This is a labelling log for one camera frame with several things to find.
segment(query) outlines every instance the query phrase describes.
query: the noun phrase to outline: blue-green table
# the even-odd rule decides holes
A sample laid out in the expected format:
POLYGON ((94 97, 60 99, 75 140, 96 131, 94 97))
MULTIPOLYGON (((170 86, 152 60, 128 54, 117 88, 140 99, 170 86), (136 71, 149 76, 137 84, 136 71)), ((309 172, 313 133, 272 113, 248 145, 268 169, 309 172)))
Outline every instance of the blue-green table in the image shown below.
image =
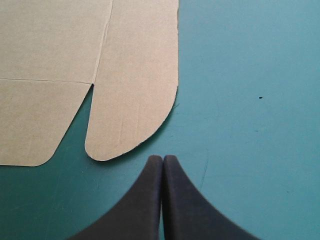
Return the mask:
POLYGON ((86 155, 91 90, 48 163, 1 166, 0 239, 71 236, 121 198, 149 155, 175 154, 251 233, 319 240, 320 1, 181 0, 179 75, 170 116, 130 153, 86 155))

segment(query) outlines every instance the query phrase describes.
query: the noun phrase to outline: black plastic part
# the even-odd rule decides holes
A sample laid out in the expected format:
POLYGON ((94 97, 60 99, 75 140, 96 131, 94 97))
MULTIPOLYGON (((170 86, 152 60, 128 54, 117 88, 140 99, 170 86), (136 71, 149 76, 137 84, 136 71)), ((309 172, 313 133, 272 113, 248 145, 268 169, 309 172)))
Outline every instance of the black plastic part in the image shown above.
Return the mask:
POLYGON ((175 156, 164 158, 165 240, 257 240, 217 211, 195 188, 175 156))
POLYGON ((69 239, 159 239, 162 166, 160 156, 150 156, 138 179, 123 198, 95 223, 69 239))

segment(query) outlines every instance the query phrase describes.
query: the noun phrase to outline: brown cardboard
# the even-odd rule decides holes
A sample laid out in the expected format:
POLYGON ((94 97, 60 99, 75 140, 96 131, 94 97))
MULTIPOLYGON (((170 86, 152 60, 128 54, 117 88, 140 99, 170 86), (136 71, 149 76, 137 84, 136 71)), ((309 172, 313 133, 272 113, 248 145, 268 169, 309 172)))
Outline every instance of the brown cardboard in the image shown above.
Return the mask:
POLYGON ((162 124, 178 86, 178 1, 114 0, 97 72, 85 149, 104 161, 162 124))
POLYGON ((91 84, 86 151, 150 137, 178 86, 178 0, 0 1, 0 165, 55 152, 91 84))

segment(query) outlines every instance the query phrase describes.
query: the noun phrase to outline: curved edge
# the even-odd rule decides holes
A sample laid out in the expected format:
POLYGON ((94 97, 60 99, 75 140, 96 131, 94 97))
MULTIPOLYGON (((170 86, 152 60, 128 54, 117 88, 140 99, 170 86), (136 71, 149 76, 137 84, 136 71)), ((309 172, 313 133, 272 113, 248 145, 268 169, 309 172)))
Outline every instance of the curved edge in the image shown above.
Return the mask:
POLYGON ((90 147, 88 148, 88 146, 87 146, 87 138, 85 138, 84 149, 85 149, 86 154, 87 154, 90 158, 92 158, 93 160, 95 160, 95 161, 106 162, 106 161, 115 159, 115 158, 117 158, 117 157, 120 157, 120 156, 122 156, 122 155, 125 155, 125 154, 129 153, 130 151, 134 150, 135 148, 138 148, 141 144, 144 144, 149 138, 151 138, 151 137, 158 131, 158 129, 164 124, 164 122, 167 120, 168 116, 169 116, 170 113, 172 112, 173 107, 174 107, 175 102, 176 102, 176 99, 177 99, 178 87, 179 87, 179 80, 177 80, 177 86, 176 86, 176 89, 175 89, 175 95, 174 95, 174 98, 173 98, 171 107, 169 108, 168 112, 166 113, 165 118, 161 121, 161 124, 158 125, 158 126, 154 129, 154 131, 153 131, 152 133, 148 134, 148 137, 146 137, 145 139, 141 140, 138 144, 136 144, 136 145, 134 145, 134 146, 128 147, 127 150, 125 150, 125 151, 123 151, 123 152, 121 152, 121 153, 119 153, 119 154, 110 155, 107 159, 105 159, 104 157, 101 158, 101 157, 99 157, 99 156, 94 156, 94 153, 91 152, 91 149, 92 149, 92 148, 90 148, 90 147))

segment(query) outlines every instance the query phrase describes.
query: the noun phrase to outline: black object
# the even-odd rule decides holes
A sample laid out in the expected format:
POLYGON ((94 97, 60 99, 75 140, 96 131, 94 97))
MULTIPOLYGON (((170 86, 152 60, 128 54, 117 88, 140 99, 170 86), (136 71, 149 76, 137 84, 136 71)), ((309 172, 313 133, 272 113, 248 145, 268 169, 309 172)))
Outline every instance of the black object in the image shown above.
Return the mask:
POLYGON ((123 198, 69 240, 158 240, 160 196, 166 240, 258 240, 217 211, 173 155, 150 156, 123 198))
POLYGON ((217 211, 175 156, 164 158, 162 214, 166 240, 257 240, 217 211))
POLYGON ((157 240, 162 165, 161 157, 150 156, 123 198, 70 240, 157 240))

